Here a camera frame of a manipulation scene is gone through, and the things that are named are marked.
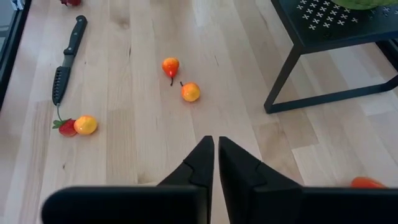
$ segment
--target black knife handle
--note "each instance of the black knife handle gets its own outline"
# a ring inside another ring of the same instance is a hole
[[[54,105],[61,103],[63,95],[68,86],[70,67],[59,66],[55,71],[54,83],[52,85],[52,102]]]
[[[85,33],[87,26],[87,19],[85,16],[76,17],[77,23],[70,34],[70,40],[68,47],[63,51],[64,55],[76,56],[77,50],[79,49],[81,38]]]

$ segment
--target strawberry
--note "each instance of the strawberry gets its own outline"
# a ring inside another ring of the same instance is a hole
[[[74,136],[77,132],[75,131],[75,128],[73,125],[75,124],[74,119],[67,119],[65,121],[54,121],[53,122],[54,127],[53,129],[58,129],[59,132],[66,137],[72,137]]]

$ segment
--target light wood floor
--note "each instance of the light wood floor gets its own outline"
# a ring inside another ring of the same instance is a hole
[[[83,3],[33,0],[0,113],[0,223],[39,223],[42,202],[62,187],[156,184],[204,135],[231,138],[301,184],[345,186],[366,175],[398,186],[397,92],[265,114],[292,47],[269,1]],[[61,114],[92,114],[99,130],[63,138],[50,129],[51,89],[80,14],[89,23]],[[166,57],[180,59],[176,81],[198,83],[200,101],[185,103],[170,87]],[[278,101],[395,74],[373,44],[310,54]],[[218,169],[213,194],[213,223],[228,223]]]

